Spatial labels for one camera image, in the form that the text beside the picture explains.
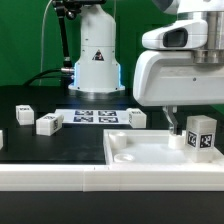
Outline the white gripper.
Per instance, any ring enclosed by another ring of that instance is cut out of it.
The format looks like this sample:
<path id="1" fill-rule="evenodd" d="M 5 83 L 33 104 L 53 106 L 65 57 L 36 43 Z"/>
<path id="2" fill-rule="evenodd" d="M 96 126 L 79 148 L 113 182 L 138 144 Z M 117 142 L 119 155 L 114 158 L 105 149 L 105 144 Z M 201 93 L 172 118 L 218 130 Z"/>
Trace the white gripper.
<path id="1" fill-rule="evenodd" d="M 181 135 L 176 106 L 224 104 L 224 66 L 195 64 L 189 51 L 147 50 L 136 63 L 133 96 L 142 106 L 164 106 L 169 131 Z"/>

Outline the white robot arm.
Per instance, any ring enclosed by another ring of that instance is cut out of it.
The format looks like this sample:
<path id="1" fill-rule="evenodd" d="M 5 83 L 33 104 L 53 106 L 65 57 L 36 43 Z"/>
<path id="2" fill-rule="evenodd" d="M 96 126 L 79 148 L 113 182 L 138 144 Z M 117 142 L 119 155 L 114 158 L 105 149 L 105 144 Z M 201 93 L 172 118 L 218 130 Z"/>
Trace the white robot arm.
<path id="1" fill-rule="evenodd" d="M 161 106 L 173 116 L 179 105 L 224 103 L 224 0 L 152 0 L 177 20 L 142 36 L 133 96 L 142 106 Z M 115 22 L 99 5 L 86 5 L 81 19 L 81 55 L 69 89 L 88 98 L 123 88 L 115 59 Z"/>

